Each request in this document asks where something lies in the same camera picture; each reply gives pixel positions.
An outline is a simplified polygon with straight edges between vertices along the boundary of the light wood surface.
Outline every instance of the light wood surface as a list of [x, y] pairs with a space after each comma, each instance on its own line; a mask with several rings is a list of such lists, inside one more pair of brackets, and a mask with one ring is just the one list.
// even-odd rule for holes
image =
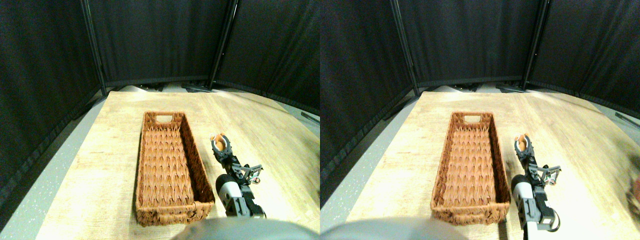
[[[142, 227], [135, 218], [143, 113], [183, 111], [212, 186], [225, 173], [209, 135], [224, 132], [242, 164], [262, 164], [256, 203], [268, 218], [319, 230], [319, 138], [276, 102], [249, 93], [111, 92], [79, 149], [39, 239], [168, 239], [183, 224]], [[216, 194], [207, 218], [226, 217]]]
[[[638, 239], [625, 193], [640, 168], [640, 147], [586, 100], [560, 93], [428, 93], [389, 145], [347, 221], [431, 217], [431, 192], [452, 111], [493, 112], [509, 183], [524, 174], [513, 149], [529, 133], [541, 166], [560, 165], [545, 189], [561, 218], [548, 239]], [[506, 223], [454, 227], [470, 239], [522, 239], [512, 201]]]

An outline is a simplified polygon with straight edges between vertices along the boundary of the wicker basket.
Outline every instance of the wicker basket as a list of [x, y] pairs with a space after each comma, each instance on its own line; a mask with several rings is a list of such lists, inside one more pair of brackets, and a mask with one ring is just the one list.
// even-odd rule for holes
[[[480, 116], [466, 122], [465, 116]], [[493, 113], [453, 112], [431, 199], [431, 212], [454, 225], [503, 221], [511, 195]]]
[[[159, 115], [172, 120], [158, 122]], [[202, 220], [214, 201], [184, 113], [146, 112], [136, 186], [138, 222], [146, 227]]]

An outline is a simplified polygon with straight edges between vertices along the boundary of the black curtain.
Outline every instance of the black curtain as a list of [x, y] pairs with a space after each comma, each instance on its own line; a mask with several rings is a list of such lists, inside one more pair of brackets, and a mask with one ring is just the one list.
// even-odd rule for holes
[[412, 88], [389, 1], [323, 5], [321, 205], [355, 164], [347, 154]]
[[522, 78], [537, 1], [398, 0], [418, 86]]
[[99, 88], [80, 1], [2, 1], [0, 79], [3, 227], [24, 196], [12, 192], [35, 181], [23, 176]]
[[316, 1], [241, 1], [214, 81], [319, 114]]
[[207, 80], [226, 1], [90, 1], [106, 86]]
[[639, 1], [552, 1], [532, 84], [640, 118], [639, 80]]

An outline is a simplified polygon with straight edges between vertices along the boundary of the blurry object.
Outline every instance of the blurry object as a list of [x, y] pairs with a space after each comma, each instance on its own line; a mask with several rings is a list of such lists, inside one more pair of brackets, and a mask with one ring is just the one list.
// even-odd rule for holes
[[531, 239], [536, 230], [555, 232], [560, 228], [560, 217], [556, 210], [549, 206], [545, 186], [556, 184], [560, 174], [560, 166], [549, 168], [538, 167], [529, 136], [520, 135], [514, 139], [516, 155], [520, 160], [525, 175], [516, 175], [511, 181], [513, 198], [518, 207], [520, 228], [524, 230], [525, 239]]
[[315, 232], [266, 218], [212, 218], [187, 225], [173, 240], [318, 240]]
[[492, 113], [451, 113], [431, 199], [435, 218], [454, 225], [505, 220], [511, 196], [499, 143]]
[[640, 177], [632, 181], [631, 188], [627, 192], [629, 210], [637, 220], [640, 220]]
[[424, 218], [352, 221], [323, 233], [324, 240], [467, 239], [449, 224]]
[[[171, 120], [159, 122], [158, 116], [170, 116]], [[140, 225], [202, 220], [214, 201], [186, 115], [145, 112], [136, 187], [136, 216]]]
[[216, 160], [227, 171], [227, 174], [216, 179], [216, 192], [225, 206], [227, 216], [266, 218], [262, 207], [253, 202], [255, 198], [249, 188], [251, 184], [260, 183], [262, 165], [240, 165], [231, 150], [231, 142], [224, 133], [211, 137], [211, 147]]

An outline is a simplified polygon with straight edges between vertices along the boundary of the basket rim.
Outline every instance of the basket rim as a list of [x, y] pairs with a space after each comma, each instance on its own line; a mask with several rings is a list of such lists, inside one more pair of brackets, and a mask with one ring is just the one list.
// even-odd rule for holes
[[510, 202], [497, 202], [497, 203], [490, 202], [490, 203], [484, 204], [484, 205], [473, 205], [473, 206], [448, 206], [448, 207], [445, 207], [445, 206], [442, 206], [442, 205], [436, 205], [431, 210], [432, 211], [475, 210], [475, 209], [491, 208], [493, 206], [509, 207], [510, 206]]
[[[144, 142], [144, 133], [146, 132], [145, 128], [144, 128], [144, 121], [145, 118], [147, 117], [147, 114], [156, 114], [156, 115], [173, 115], [173, 114], [179, 114], [182, 115], [183, 119], [187, 119], [187, 114], [183, 111], [145, 111], [143, 116], [142, 116], [142, 127], [141, 127], [141, 131], [140, 131], [140, 146], [139, 148], [142, 147], [142, 144]], [[204, 161], [202, 160], [202, 156], [200, 155], [200, 150], [198, 149], [198, 145], [194, 144], [195, 147], [195, 155], [197, 156], [199, 165], [202, 167], [202, 169], [205, 171], [205, 175], [204, 175], [204, 181], [206, 181], [206, 184], [211, 185], [211, 182], [209, 181], [209, 176], [207, 176], [206, 174], [206, 167], [204, 166]], [[138, 174], [138, 176], [136, 177], [136, 190], [135, 190], [135, 198], [136, 198], [136, 203], [135, 203], [135, 207], [136, 207], [136, 211], [153, 211], [155, 209], [159, 209], [159, 208], [172, 208], [172, 207], [181, 207], [181, 208], [196, 208], [196, 203], [202, 205], [210, 205], [213, 206], [215, 204], [216, 198], [215, 196], [211, 199], [210, 202], [200, 202], [198, 200], [193, 201], [192, 204], [186, 204], [186, 205], [160, 205], [160, 206], [148, 206], [148, 205], [142, 205], [142, 203], [140, 202], [140, 199], [138, 198], [138, 196], [140, 195], [140, 180], [141, 180], [141, 175], [140, 175], [140, 161], [142, 160], [142, 151], [138, 150], [138, 160], [137, 160], [137, 164], [138, 167], [136, 168], [136, 172]]]
[[[447, 134], [445, 135], [445, 142], [444, 142], [444, 148], [442, 149], [442, 154], [440, 156], [440, 161], [438, 164], [438, 171], [436, 173], [436, 179], [434, 181], [434, 185], [433, 185], [433, 190], [431, 192], [431, 210], [432, 211], [446, 211], [446, 210], [475, 210], [475, 209], [484, 209], [484, 208], [489, 208], [490, 206], [494, 206], [494, 207], [498, 207], [498, 208], [509, 208], [509, 206], [511, 205], [511, 192], [507, 192], [506, 194], [506, 199], [504, 199], [503, 202], [489, 202], [487, 204], [483, 204], [483, 205], [471, 205], [471, 206], [448, 206], [448, 207], [444, 207], [442, 205], [442, 203], [440, 201], [438, 201], [438, 192], [436, 191], [436, 189], [438, 188], [438, 185], [443, 184], [443, 182], [447, 182], [446, 179], [441, 179], [440, 176], [440, 170], [442, 167], [443, 162], [445, 161], [445, 154], [447, 152], [447, 138], [449, 137], [450, 132], [452, 131], [452, 127], [453, 127], [453, 121], [454, 119], [458, 119], [458, 118], [464, 118], [464, 116], [476, 116], [476, 115], [487, 115], [487, 123], [489, 124], [490, 128], [493, 127], [495, 131], [497, 131], [497, 126], [495, 125], [495, 116], [493, 114], [493, 112], [489, 112], [489, 111], [452, 111], [451, 112], [451, 117], [449, 119], [449, 123], [447, 124]], [[497, 134], [496, 132], [496, 139], [495, 141], [498, 143], [496, 146], [496, 151], [498, 153], [502, 152], [502, 147], [500, 145], [500, 137], [499, 134]], [[502, 154], [499, 154], [500, 157], [500, 161], [499, 163], [502, 165], [502, 171], [499, 173], [501, 175], [504, 176], [504, 181], [501, 181], [503, 184], [505, 184], [505, 186], [509, 186], [509, 182], [508, 182], [508, 178], [506, 177], [506, 168], [505, 168], [505, 163], [504, 163], [504, 158], [502, 157]]]

